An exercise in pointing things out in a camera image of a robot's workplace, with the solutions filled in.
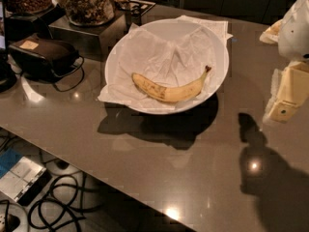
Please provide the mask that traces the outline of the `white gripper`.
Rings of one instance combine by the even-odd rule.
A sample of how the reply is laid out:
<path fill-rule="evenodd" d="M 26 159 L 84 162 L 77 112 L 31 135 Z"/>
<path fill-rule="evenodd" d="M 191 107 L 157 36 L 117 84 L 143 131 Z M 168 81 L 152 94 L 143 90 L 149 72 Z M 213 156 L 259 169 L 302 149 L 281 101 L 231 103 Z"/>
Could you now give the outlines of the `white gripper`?
<path fill-rule="evenodd" d="M 279 54 L 292 61 L 271 80 L 268 119 L 286 123 L 309 98 L 309 0 L 296 0 L 282 20 L 260 36 L 265 44 L 277 44 Z"/>

